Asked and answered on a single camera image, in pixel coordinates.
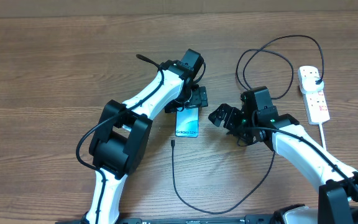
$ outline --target white power strip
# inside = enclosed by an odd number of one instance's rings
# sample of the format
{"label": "white power strip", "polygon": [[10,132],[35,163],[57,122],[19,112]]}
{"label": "white power strip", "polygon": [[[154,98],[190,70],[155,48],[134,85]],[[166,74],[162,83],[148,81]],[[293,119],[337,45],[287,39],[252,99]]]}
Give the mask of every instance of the white power strip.
{"label": "white power strip", "polygon": [[312,66],[300,67],[298,69],[298,78],[309,124],[319,125],[321,142],[323,143],[323,148],[326,150],[323,123],[329,120],[329,113],[323,91],[324,82],[320,85],[314,84],[315,80],[319,79],[319,73],[318,69]]}

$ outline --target wall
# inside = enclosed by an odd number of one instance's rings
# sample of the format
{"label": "wall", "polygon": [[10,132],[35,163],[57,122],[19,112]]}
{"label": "wall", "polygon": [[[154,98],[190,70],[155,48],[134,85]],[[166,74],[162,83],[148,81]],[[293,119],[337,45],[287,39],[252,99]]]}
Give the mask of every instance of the wall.
{"label": "wall", "polygon": [[358,0],[0,0],[0,18],[333,10]]}

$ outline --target cable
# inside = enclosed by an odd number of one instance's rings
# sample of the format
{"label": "cable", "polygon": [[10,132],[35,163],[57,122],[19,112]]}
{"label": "cable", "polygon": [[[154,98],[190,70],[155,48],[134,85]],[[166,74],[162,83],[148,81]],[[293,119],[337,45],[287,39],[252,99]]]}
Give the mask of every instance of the cable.
{"label": "cable", "polygon": [[323,144],[323,149],[327,150],[326,138],[324,137],[323,124],[319,123],[318,128],[320,129],[321,143]]}
{"label": "cable", "polygon": [[204,73],[205,73],[205,69],[206,69],[206,64],[205,62],[203,62],[203,65],[204,65],[204,70],[203,70],[203,73],[200,75],[200,77],[198,77],[194,82],[193,84],[197,84],[204,76]]}
{"label": "cable", "polygon": [[292,69],[291,82],[290,82],[290,84],[289,84],[287,90],[286,90],[285,93],[282,94],[281,96],[279,96],[279,97],[274,97],[274,98],[272,97],[272,99],[273,99],[273,100],[278,100],[278,99],[282,98],[283,96],[285,96],[285,95],[288,93],[289,89],[291,88],[292,81],[293,81],[293,66],[292,66],[291,62],[290,62],[287,58],[285,58],[283,55],[281,55],[281,54],[279,54],[279,53],[276,53],[276,52],[273,52],[273,51],[269,51],[269,50],[264,50],[264,48],[266,48],[266,47],[267,47],[269,44],[271,44],[272,42],[275,42],[276,40],[288,38],[288,37],[306,37],[306,38],[311,39],[311,40],[317,45],[317,47],[318,47],[318,49],[319,49],[319,52],[320,52],[320,56],[321,56],[322,72],[321,72],[321,78],[320,78],[318,81],[316,81],[316,84],[319,85],[319,84],[323,81],[323,77],[324,77],[324,57],[323,57],[323,50],[321,49],[321,46],[318,44],[318,42],[317,42],[314,38],[309,37],[309,36],[307,36],[307,35],[287,35],[287,36],[284,36],[284,37],[278,37],[278,38],[276,38],[276,39],[274,39],[274,40],[271,40],[269,43],[263,45],[260,49],[249,49],[249,50],[246,50],[246,51],[241,55],[241,57],[240,57],[240,59],[239,59],[239,61],[238,61],[238,63],[237,63],[237,67],[236,67],[236,78],[237,78],[237,80],[239,81],[240,85],[241,85],[245,90],[248,90],[248,89],[246,88],[245,85],[243,85],[243,84],[241,83],[241,81],[240,81],[240,79],[239,79],[239,76],[238,76],[238,67],[239,67],[239,64],[240,64],[240,62],[241,62],[242,57],[243,57],[247,52],[256,51],[256,52],[251,56],[251,58],[248,59],[246,65],[244,66],[244,69],[243,69],[243,71],[242,71],[242,77],[243,77],[243,79],[244,79],[244,82],[245,82],[246,85],[248,86],[248,88],[252,89],[252,87],[248,84],[248,82],[247,82],[247,80],[246,80],[246,74],[245,74],[245,70],[246,70],[246,68],[247,68],[247,66],[248,66],[248,64],[249,64],[249,62],[250,62],[250,61],[255,57],[255,55],[257,55],[259,52],[267,52],[267,53],[270,53],[270,54],[277,55],[277,56],[281,57],[282,59],[286,60],[286,61],[288,62],[288,64],[290,64],[291,69]]}
{"label": "cable", "polygon": [[222,212],[209,212],[209,211],[206,211],[206,210],[202,210],[202,209],[199,209],[199,208],[196,208],[192,205],[190,205],[189,203],[187,203],[185,200],[182,199],[182,197],[179,195],[178,193],[178,190],[177,190],[177,187],[176,187],[176,183],[175,183],[175,165],[174,165],[174,161],[173,161],[173,152],[174,152],[174,148],[175,148],[175,140],[171,140],[171,147],[172,147],[172,181],[173,181],[173,189],[175,190],[175,193],[176,195],[178,196],[178,198],[187,206],[189,206],[190,208],[194,209],[194,210],[197,210],[199,212],[203,212],[203,213],[207,213],[207,214],[211,214],[211,215],[221,215],[221,214],[224,214],[224,213],[227,213],[227,212],[231,212],[233,211],[235,208],[237,208],[243,201],[245,201],[252,193],[254,193],[258,188],[259,186],[262,185],[262,183],[264,182],[264,180],[266,179],[266,177],[268,176],[270,170],[272,169],[272,166],[273,166],[273,161],[274,161],[274,156],[276,154],[276,152],[273,152],[273,157],[272,157],[272,161],[270,163],[270,166],[264,176],[264,178],[262,178],[262,180],[259,182],[259,184],[256,185],[256,187],[254,187],[243,199],[241,199],[240,202],[238,202],[237,204],[235,204],[235,206],[225,210],[225,211],[222,211]]}
{"label": "cable", "polygon": [[105,174],[100,169],[98,169],[95,166],[92,166],[91,164],[86,163],[84,160],[81,159],[81,156],[80,156],[81,146],[84,143],[85,139],[87,137],[89,137],[92,133],[94,133],[97,129],[99,129],[100,127],[102,127],[104,124],[106,124],[109,121],[113,121],[113,123],[114,123],[114,120],[119,119],[122,115],[126,114],[128,111],[132,111],[136,107],[140,106],[142,103],[144,103],[146,100],[148,100],[152,95],[154,95],[164,83],[164,72],[163,72],[163,70],[162,70],[162,68],[161,68],[161,66],[159,64],[155,63],[154,61],[152,61],[151,59],[149,59],[149,58],[147,58],[147,57],[145,57],[143,55],[137,54],[136,57],[141,59],[141,60],[143,60],[143,61],[145,61],[145,62],[151,63],[151,64],[155,65],[158,68],[157,73],[158,72],[161,73],[161,81],[160,81],[160,83],[158,84],[158,86],[151,93],[149,93],[142,100],[139,100],[139,102],[137,102],[134,106],[131,106],[130,108],[127,108],[127,109],[119,112],[118,114],[116,114],[116,115],[104,120],[103,122],[100,122],[95,127],[91,128],[86,134],[84,134],[84,136],[82,136],[82,138],[78,142],[77,147],[75,149],[75,156],[76,156],[78,162],[80,162],[80,164],[83,164],[84,166],[86,166],[86,167],[88,167],[90,169],[93,169],[93,170],[99,172],[102,175],[103,185],[102,185],[101,193],[100,193],[99,200],[98,200],[98,206],[97,206],[97,209],[96,209],[96,221],[95,221],[95,224],[98,224],[100,206],[101,206],[101,202],[102,202],[102,198],[103,198],[103,192],[104,192],[104,188],[106,186],[106,181],[107,180],[106,180]]}
{"label": "cable", "polygon": [[263,128],[263,127],[244,127],[245,129],[248,130],[252,130],[252,129],[257,129],[257,130],[265,130],[265,131],[271,131],[271,132],[278,132],[278,133],[282,133],[282,134],[286,134],[288,136],[291,136],[305,144],[307,144],[308,146],[310,146],[322,159],[324,159],[344,180],[346,180],[346,182],[356,191],[356,193],[358,194],[358,188],[353,184],[352,180],[350,178],[347,177],[346,174],[344,174],[336,164],[334,164],[333,162],[331,162],[314,144],[310,143],[309,141],[307,141],[306,139],[304,139],[303,137],[299,137],[296,134],[292,134],[286,131],[282,131],[279,129],[273,129],[273,128]]}

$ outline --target wooden table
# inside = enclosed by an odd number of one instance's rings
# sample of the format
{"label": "wooden table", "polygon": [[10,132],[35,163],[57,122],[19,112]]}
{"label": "wooden table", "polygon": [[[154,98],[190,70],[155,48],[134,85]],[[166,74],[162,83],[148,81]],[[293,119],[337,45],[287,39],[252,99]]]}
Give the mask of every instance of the wooden table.
{"label": "wooden table", "polygon": [[[234,78],[241,53],[289,34],[310,35],[321,44],[331,114],[324,124],[327,147],[358,169],[358,11],[0,19],[0,223],[53,223],[88,211],[95,174],[76,160],[78,140],[110,99],[129,99],[154,78],[155,67],[135,54],[163,62],[181,59],[188,48],[206,60],[200,84],[207,87],[209,107],[200,112],[198,138],[176,138],[178,191],[206,210],[233,206],[263,177],[272,152],[263,144],[237,147],[208,115],[221,103],[241,105]],[[287,56],[295,69],[321,69],[308,39],[280,40],[269,49]],[[290,81],[290,67],[260,54],[247,77],[276,96]],[[274,103],[319,141],[318,127],[307,122],[297,80],[295,72],[288,95]],[[174,114],[156,117],[144,159],[121,198],[125,217],[210,217],[182,204],[173,191],[174,129]],[[88,144],[81,155],[91,162]],[[225,216],[272,213],[294,203],[315,207],[317,201],[306,179],[277,156],[262,186]]]}

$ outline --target phone screen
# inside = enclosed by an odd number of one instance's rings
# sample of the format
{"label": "phone screen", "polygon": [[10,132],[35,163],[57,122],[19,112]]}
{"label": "phone screen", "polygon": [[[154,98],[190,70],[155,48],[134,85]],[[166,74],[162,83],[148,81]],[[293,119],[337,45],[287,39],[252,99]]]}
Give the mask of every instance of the phone screen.
{"label": "phone screen", "polygon": [[198,108],[184,109],[177,112],[177,126],[175,135],[177,137],[198,136]]}

